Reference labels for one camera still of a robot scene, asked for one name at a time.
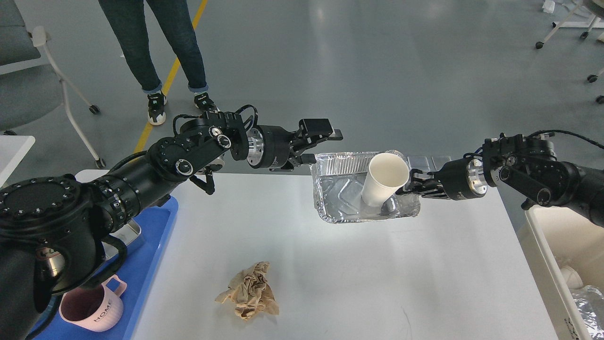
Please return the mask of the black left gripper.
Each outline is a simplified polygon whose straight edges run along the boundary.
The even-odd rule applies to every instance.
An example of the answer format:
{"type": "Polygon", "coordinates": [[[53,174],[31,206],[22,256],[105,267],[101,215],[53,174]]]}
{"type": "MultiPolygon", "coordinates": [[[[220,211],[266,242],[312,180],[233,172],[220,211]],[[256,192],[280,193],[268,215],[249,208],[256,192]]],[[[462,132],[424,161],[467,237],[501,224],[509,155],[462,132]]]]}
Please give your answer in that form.
{"type": "Polygon", "coordinates": [[[314,153],[296,154],[296,147],[315,147],[324,141],[341,141],[341,130],[328,119],[301,119],[299,129],[290,132],[279,126],[256,125],[247,131],[247,162],[254,169],[293,171],[303,164],[315,164],[314,153]]]}

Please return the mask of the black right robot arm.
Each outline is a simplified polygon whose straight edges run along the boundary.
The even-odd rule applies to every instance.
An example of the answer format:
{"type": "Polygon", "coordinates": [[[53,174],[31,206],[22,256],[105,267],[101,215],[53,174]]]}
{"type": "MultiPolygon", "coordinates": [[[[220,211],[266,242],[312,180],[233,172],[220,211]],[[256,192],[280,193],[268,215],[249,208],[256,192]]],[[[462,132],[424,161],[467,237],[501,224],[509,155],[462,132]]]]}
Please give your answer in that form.
{"type": "Polygon", "coordinates": [[[522,194],[522,209],[567,207],[597,226],[604,225],[604,173],[559,161],[550,138],[553,130],[528,136],[486,138],[475,152],[446,162],[438,171],[412,169],[397,195],[467,200],[485,196],[488,187],[505,184],[522,194]]]}

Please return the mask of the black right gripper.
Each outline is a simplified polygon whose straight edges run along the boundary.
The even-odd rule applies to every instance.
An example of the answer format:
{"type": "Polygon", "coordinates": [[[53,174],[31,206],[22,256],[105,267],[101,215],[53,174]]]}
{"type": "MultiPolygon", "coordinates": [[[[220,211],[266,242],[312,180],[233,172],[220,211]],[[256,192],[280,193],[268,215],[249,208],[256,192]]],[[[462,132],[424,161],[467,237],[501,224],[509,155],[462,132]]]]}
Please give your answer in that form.
{"type": "Polygon", "coordinates": [[[399,188],[396,195],[414,194],[423,198],[444,199],[445,193],[452,200],[466,200],[482,198],[488,187],[483,162],[476,158],[463,158],[445,163],[438,171],[411,169],[410,184],[399,188]]]}

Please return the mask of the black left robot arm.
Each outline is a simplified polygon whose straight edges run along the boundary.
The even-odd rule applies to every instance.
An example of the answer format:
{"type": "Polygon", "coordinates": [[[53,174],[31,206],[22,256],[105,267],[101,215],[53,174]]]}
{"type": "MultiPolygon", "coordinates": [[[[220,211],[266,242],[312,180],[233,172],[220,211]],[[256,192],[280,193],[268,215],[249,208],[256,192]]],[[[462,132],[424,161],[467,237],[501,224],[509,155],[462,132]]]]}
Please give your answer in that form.
{"type": "Polygon", "coordinates": [[[81,183],[71,174],[37,177],[1,190],[1,338],[34,338],[36,323],[51,302],[76,288],[91,289],[117,273],[125,243],[113,237],[150,206],[191,181],[214,193],[212,163],[226,152],[255,169],[291,171],[315,163],[306,154],[343,135],[328,119],[302,119],[298,129],[259,125],[255,112],[183,115],[149,149],[119,161],[104,176],[81,183]]]}

